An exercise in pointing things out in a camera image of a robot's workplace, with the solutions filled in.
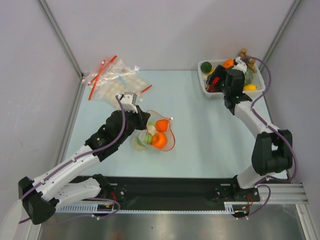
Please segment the white cauliflower with leaves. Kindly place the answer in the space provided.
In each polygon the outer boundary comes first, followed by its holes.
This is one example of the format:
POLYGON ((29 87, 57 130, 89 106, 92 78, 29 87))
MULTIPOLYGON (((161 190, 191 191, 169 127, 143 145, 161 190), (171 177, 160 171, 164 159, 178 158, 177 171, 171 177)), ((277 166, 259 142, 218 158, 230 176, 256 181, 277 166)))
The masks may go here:
POLYGON ((158 131, 156 128, 156 122, 152 121, 147 124, 147 132, 154 136, 158 131))

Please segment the clear zip top bag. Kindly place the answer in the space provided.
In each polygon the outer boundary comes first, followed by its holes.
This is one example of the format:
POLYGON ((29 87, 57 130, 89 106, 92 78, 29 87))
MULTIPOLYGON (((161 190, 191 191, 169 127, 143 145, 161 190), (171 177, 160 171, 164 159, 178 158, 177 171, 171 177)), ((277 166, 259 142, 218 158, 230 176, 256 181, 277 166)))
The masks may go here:
POLYGON ((165 117, 154 110, 148 110, 150 118, 146 129, 136 130, 132 145, 137 150, 155 149, 163 152, 171 151, 176 145, 172 130, 174 117, 165 117))

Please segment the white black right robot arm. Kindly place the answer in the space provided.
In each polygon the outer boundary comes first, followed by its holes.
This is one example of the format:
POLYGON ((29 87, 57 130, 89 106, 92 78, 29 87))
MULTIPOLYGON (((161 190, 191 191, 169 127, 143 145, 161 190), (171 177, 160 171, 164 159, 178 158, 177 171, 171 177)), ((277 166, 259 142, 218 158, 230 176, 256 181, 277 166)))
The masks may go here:
POLYGON ((251 165, 234 176, 230 185, 230 196, 242 201, 257 184, 293 166, 292 133, 267 123, 258 114, 252 98, 243 92, 245 73, 239 65, 230 68, 218 65, 207 83, 223 93, 225 107, 255 138, 251 165))

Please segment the yellow pear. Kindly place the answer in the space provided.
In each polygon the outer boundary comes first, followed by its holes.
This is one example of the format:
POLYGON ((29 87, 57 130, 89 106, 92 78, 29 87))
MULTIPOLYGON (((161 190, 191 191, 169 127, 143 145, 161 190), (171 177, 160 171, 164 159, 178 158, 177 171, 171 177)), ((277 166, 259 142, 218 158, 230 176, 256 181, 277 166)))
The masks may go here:
POLYGON ((139 150, 139 151, 142 151, 142 150, 145 150, 146 147, 144 145, 140 145, 138 142, 137 142, 137 139, 136 138, 133 138, 132 139, 132 146, 136 149, 136 150, 139 150))

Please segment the light green guava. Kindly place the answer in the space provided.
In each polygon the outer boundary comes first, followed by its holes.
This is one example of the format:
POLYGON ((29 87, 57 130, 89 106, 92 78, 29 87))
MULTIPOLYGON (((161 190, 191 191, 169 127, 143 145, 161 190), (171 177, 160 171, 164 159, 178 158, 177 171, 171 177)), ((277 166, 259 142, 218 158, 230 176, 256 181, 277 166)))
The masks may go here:
POLYGON ((140 146, 146 147, 150 145, 153 140, 153 135, 148 132, 141 132, 136 136, 136 141, 140 146))

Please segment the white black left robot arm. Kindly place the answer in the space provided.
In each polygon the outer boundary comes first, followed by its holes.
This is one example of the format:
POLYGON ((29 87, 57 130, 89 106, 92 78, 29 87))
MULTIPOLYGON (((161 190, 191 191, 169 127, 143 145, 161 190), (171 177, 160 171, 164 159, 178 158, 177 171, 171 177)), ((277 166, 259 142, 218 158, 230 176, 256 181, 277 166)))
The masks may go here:
POLYGON ((115 153, 134 131, 145 130, 150 116, 141 109, 137 112, 116 110, 69 159, 34 179, 22 178, 18 182, 18 195, 29 220, 34 225, 42 224, 65 205, 111 197, 112 187, 102 174, 78 183, 71 181, 115 153))

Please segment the small orange tangerine front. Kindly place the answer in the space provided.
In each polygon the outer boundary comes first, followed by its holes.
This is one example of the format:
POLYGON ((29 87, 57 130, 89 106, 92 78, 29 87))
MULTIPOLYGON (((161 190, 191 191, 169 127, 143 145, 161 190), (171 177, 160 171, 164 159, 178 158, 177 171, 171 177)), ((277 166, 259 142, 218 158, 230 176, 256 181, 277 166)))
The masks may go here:
POLYGON ((155 128, 158 132, 166 132, 169 128, 169 120, 159 119, 155 123, 155 128))

